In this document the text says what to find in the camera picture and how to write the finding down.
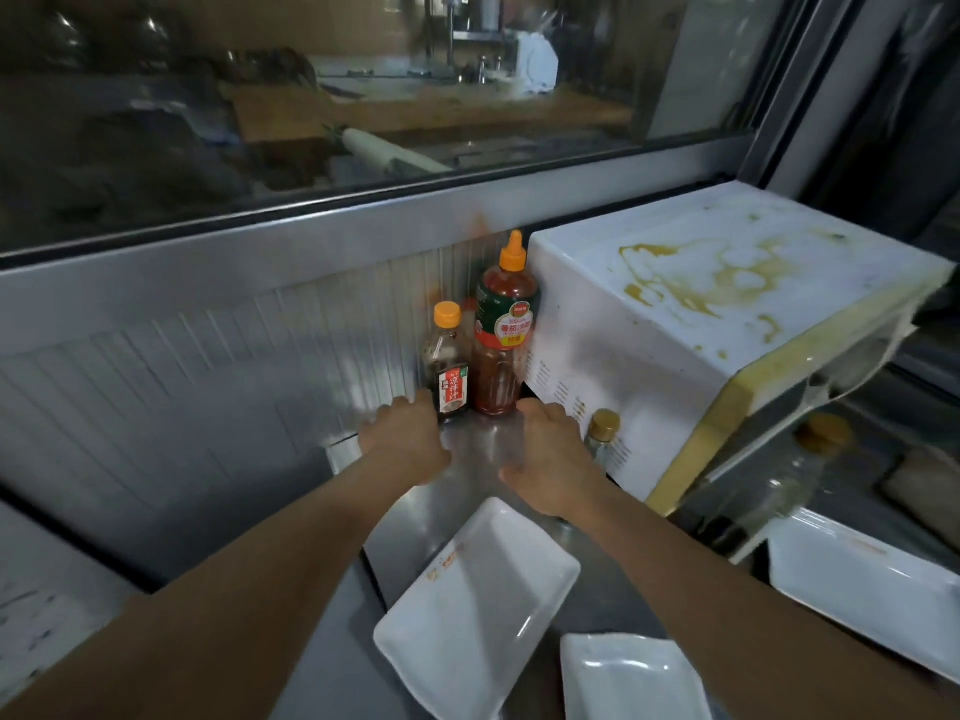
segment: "rectangular white plate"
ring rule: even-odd
[[[566,720],[711,720],[700,675],[675,641],[567,634],[559,661]]]
[[[960,576],[808,509],[770,534],[770,583],[960,684]]]
[[[580,563],[496,497],[486,499],[373,641],[439,720],[491,720],[580,575]]]

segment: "corrugated wall panel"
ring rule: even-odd
[[[0,479],[161,578],[330,476],[324,449],[413,396],[441,300],[505,235],[0,362]]]

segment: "bottle label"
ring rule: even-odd
[[[448,368],[438,377],[438,404],[441,414],[456,412],[467,402],[467,367]]]
[[[489,349],[510,350],[521,346],[534,328],[534,314],[540,294],[526,299],[490,291],[482,283],[477,289],[477,341]]]

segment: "wooden countertop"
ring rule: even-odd
[[[543,125],[546,128],[621,127],[633,116],[628,105],[578,93],[564,86],[546,95],[516,98],[498,87],[427,85],[415,99],[344,100],[323,90],[294,85],[221,86],[233,103],[248,144],[322,138],[325,127],[351,127],[380,136],[404,132]]]

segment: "green label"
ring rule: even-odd
[[[483,283],[477,288],[477,341],[490,349],[516,349],[534,327],[540,292],[529,297],[510,297],[491,291]]]

